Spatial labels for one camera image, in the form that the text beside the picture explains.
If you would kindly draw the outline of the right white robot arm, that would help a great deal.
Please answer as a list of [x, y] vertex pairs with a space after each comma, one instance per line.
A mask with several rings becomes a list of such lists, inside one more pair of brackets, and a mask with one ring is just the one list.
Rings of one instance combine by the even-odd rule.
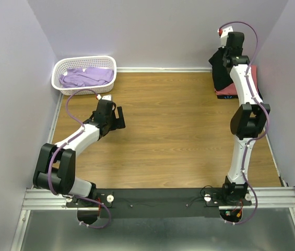
[[239, 108], [230, 121], [234, 135], [231, 167], [220, 192], [221, 201], [231, 205], [246, 198], [251, 151], [264, 129], [270, 106], [259, 96], [250, 59], [242, 54], [244, 34], [233, 31], [231, 26], [219, 29], [218, 33], [225, 50], [223, 65], [233, 80], [239, 99]]

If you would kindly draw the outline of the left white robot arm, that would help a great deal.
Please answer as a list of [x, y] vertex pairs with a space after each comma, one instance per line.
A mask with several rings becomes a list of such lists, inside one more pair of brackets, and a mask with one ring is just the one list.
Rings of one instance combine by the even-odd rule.
[[95, 203], [96, 184], [76, 177], [76, 159], [91, 144], [109, 132], [126, 127], [123, 109], [115, 102], [100, 99], [91, 116], [68, 138], [44, 144], [33, 175], [33, 185], [54, 195], [78, 197], [89, 207]]

